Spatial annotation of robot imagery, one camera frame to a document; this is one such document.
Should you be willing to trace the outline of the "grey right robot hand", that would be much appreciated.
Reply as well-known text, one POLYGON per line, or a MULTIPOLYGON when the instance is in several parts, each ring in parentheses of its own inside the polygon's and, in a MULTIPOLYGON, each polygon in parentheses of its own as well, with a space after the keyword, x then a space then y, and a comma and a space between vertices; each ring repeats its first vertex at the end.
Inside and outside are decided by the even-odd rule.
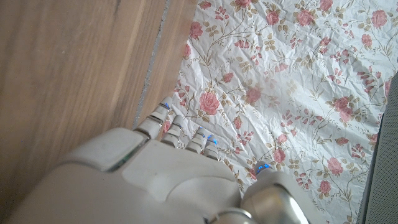
POLYGON ((293 178, 258 162, 242 193, 198 129, 179 149, 182 117, 159 131, 164 98, 135 129, 111 129, 69 152, 15 209, 9 223, 321 223, 293 178))

